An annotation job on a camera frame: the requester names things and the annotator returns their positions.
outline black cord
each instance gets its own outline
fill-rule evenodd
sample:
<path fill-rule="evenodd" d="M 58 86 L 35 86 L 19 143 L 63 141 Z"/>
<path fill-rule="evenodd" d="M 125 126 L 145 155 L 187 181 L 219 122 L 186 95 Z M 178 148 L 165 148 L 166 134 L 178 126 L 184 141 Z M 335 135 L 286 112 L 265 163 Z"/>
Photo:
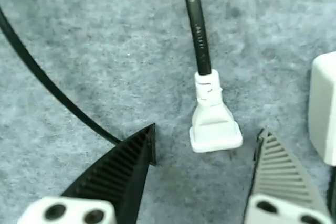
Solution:
<path fill-rule="evenodd" d="M 78 119 L 104 137 L 113 144 L 119 144 L 121 141 L 109 132 L 99 126 L 94 120 L 82 112 L 69 98 L 50 80 L 42 68 L 36 63 L 26 47 L 21 42 L 20 38 L 14 32 L 12 26 L 0 8 L 0 28 L 7 38 L 8 42 L 14 48 L 21 60 L 26 64 L 35 77 L 46 87 L 46 89 L 60 101 L 68 110 L 70 110 Z"/>
<path fill-rule="evenodd" d="M 194 40 L 198 73 L 201 76 L 211 74 L 211 62 L 201 0 L 185 1 L 189 14 L 190 28 Z"/>

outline electrical connector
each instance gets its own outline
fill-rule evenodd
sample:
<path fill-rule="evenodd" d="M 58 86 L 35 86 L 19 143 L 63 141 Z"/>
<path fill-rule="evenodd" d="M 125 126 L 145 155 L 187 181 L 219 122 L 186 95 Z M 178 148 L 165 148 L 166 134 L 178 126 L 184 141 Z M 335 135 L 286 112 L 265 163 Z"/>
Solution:
<path fill-rule="evenodd" d="M 224 104 L 219 74 L 195 74 L 197 108 L 190 128 L 194 152 L 212 152 L 238 148 L 243 144 L 242 133 L 231 111 Z"/>

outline ribbed plastic piece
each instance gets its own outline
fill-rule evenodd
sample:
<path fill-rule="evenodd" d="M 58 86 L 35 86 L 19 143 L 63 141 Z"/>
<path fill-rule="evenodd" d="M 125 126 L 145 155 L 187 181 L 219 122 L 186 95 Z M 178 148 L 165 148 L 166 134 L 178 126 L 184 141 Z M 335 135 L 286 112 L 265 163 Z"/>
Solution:
<path fill-rule="evenodd" d="M 62 196 L 108 201 L 118 223 L 135 223 L 149 164 L 156 165 L 154 124 L 106 153 Z"/>
<path fill-rule="evenodd" d="M 261 193 L 321 212 L 328 212 L 318 188 L 296 157 L 264 129 L 252 194 Z"/>
<path fill-rule="evenodd" d="M 332 224 L 301 163 L 267 129 L 258 136 L 256 169 L 244 224 Z"/>

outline white connector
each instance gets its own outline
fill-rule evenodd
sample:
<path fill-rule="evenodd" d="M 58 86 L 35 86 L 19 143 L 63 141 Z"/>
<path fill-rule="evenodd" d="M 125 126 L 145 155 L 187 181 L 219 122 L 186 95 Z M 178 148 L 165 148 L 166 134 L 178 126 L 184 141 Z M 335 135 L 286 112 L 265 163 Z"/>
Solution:
<path fill-rule="evenodd" d="M 308 122 L 315 149 L 325 163 L 336 166 L 336 52 L 313 61 Z"/>
<path fill-rule="evenodd" d="M 114 206 L 103 200 L 45 197 L 32 203 L 17 224 L 117 224 Z"/>
<path fill-rule="evenodd" d="M 194 152 L 212 152 L 238 148 L 243 144 L 242 133 L 231 111 L 223 103 L 219 74 L 195 74 L 197 108 L 189 130 Z"/>

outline gray carpet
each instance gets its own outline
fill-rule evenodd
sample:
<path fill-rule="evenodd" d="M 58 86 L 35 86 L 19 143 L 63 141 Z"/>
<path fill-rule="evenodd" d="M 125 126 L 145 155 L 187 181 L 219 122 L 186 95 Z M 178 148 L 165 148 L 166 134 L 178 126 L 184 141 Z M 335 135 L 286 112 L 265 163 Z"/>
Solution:
<path fill-rule="evenodd" d="M 312 60 L 336 50 L 335 0 L 203 0 L 213 67 L 244 144 L 195 154 L 194 49 L 184 0 L 0 0 L 56 84 L 120 139 L 155 122 L 139 224 L 241 223 L 256 135 L 268 126 L 325 196 L 307 133 Z M 113 145 L 56 101 L 0 34 L 0 223 L 59 195 Z"/>

